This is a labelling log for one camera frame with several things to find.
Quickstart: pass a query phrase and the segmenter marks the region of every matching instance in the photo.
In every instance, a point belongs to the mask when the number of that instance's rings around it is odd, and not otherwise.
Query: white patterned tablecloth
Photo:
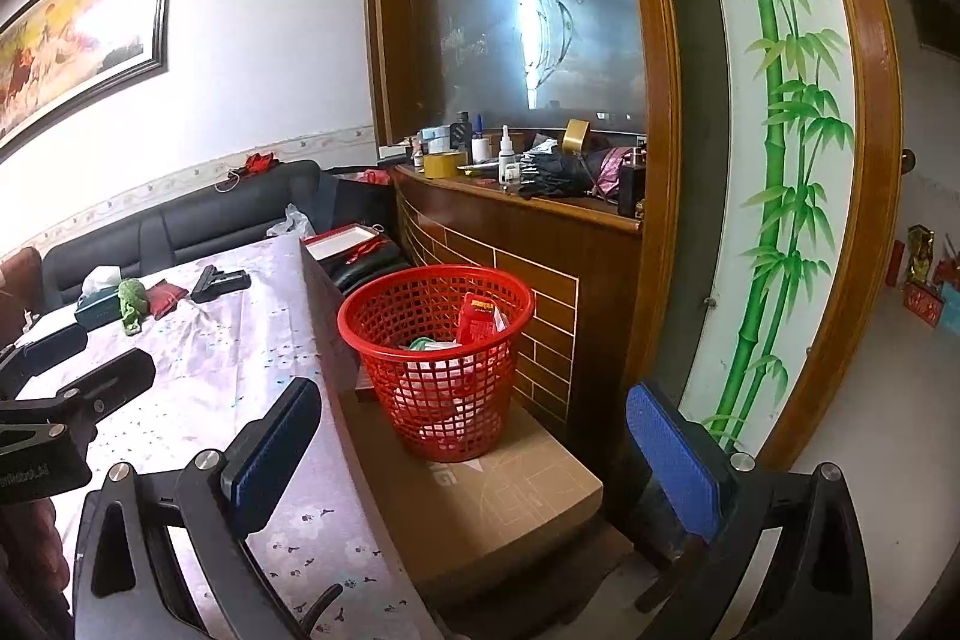
[[[184,263],[144,283],[166,279],[191,290],[207,263],[222,271],[246,269],[251,287],[203,305],[184,299],[164,319],[147,319],[133,338],[119,323],[95,330],[85,352],[30,381],[20,396],[52,396],[132,347],[157,365],[152,389],[100,425],[88,451],[90,485],[54,499],[67,560],[73,560],[83,497],[102,485],[112,464],[128,461],[141,474],[181,469],[204,448],[226,448],[292,378],[310,378],[323,396],[320,428],[269,525],[248,545],[295,616],[331,584],[344,584],[315,638],[439,640],[376,510],[337,400],[357,375],[356,356],[336,329],[339,292],[294,237]],[[26,340],[72,322],[73,310],[45,316]],[[173,533],[209,633],[229,640],[186,532]]]

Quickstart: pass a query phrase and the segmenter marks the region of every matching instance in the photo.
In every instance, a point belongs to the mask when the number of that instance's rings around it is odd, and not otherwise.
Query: black picture frame
[[[23,4],[20,9],[9,18],[0,28],[0,37],[2,37],[12,25],[19,23],[21,19],[30,12],[40,1],[30,0]],[[62,121],[66,116],[70,116],[76,111],[88,107],[90,104],[100,100],[106,95],[112,94],[121,88],[126,88],[139,82],[149,76],[163,73],[167,70],[167,16],[169,0],[156,0],[154,10],[154,26],[152,27],[152,50],[151,57],[124,68],[123,71],[105,77],[102,81],[90,85],[77,95],[70,97],[60,105],[52,108],[45,115],[34,119],[22,130],[16,131],[11,137],[0,135],[0,163],[14,151],[22,148],[23,145],[37,138],[44,131]]]

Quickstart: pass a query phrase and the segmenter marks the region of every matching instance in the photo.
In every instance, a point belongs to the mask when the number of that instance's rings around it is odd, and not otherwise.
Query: black leather sofa
[[[258,242],[284,220],[288,204],[323,231],[329,217],[318,214],[320,178],[313,161],[280,164],[226,193],[214,186],[193,191],[59,244],[43,259],[45,311],[80,298],[83,280],[97,266],[120,266],[124,278],[142,277]]]

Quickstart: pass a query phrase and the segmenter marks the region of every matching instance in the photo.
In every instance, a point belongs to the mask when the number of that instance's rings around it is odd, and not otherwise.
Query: red basket rim
[[[413,266],[409,269],[403,269],[403,271],[378,277],[367,285],[354,290],[354,292],[347,297],[347,301],[344,301],[340,306],[340,311],[337,313],[337,328],[340,331],[340,335],[344,338],[344,341],[354,350],[358,350],[366,356],[373,356],[378,359],[402,360],[402,362],[410,362],[410,360],[421,360],[422,362],[424,360],[424,351],[387,348],[382,345],[374,345],[372,342],[360,338],[360,336],[354,333],[347,325],[347,316],[357,307],[357,302],[359,302],[361,298],[366,299],[373,295],[379,295],[379,293],[384,292],[388,287],[402,283],[406,279],[419,280],[424,277],[424,272],[427,271],[427,269],[437,276],[483,277],[485,280],[493,281],[501,285],[508,284],[520,292],[521,298],[526,299],[520,316],[511,319],[506,330],[497,332],[479,342],[472,342],[469,345],[449,348],[447,350],[431,350],[428,354],[431,362],[459,359],[460,357],[481,353],[507,339],[515,338],[518,333],[526,328],[530,319],[534,316],[533,292],[525,282],[509,272],[486,268],[486,266],[469,266],[465,263],[433,263],[433,265],[430,266]]]

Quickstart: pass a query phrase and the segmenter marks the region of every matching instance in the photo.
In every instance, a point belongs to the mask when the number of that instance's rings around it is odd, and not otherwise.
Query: white glue bottle
[[[503,126],[503,138],[500,140],[499,163],[500,184],[520,185],[520,162],[514,152],[514,141],[510,138],[510,129]]]

